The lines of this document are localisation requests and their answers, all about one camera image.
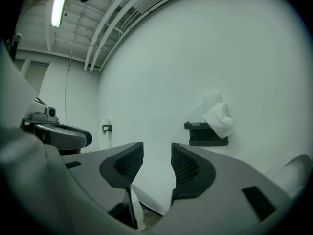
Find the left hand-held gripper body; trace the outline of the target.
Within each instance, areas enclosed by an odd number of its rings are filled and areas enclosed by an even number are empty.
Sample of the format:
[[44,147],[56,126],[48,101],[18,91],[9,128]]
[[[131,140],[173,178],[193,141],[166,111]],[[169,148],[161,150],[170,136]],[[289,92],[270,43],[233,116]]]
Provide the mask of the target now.
[[56,116],[56,109],[54,107],[47,106],[36,95],[23,118],[23,130],[31,131],[34,124],[54,123],[60,123],[59,118]]

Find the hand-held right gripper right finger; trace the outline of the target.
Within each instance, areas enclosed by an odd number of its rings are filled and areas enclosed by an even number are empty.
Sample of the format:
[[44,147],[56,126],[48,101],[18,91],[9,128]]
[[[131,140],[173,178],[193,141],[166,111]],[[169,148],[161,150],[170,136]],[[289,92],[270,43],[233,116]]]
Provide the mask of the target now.
[[302,192],[278,164],[265,175],[249,164],[194,146],[173,143],[175,187],[167,211],[143,190],[140,202],[161,215],[152,235],[265,235]]

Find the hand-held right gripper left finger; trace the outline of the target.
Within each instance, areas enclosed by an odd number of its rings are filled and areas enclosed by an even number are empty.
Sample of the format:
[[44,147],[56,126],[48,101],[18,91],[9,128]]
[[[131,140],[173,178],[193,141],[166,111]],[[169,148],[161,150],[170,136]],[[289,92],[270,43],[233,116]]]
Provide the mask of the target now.
[[141,142],[62,157],[81,189],[106,213],[137,229],[131,184],[143,165]]

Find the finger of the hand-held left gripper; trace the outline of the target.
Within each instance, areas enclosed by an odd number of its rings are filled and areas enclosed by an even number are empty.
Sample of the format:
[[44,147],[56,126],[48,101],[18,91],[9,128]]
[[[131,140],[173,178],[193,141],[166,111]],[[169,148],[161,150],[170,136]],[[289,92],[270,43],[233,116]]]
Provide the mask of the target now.
[[43,143],[56,148],[84,148],[92,143],[89,131],[62,124],[34,124],[34,131]]

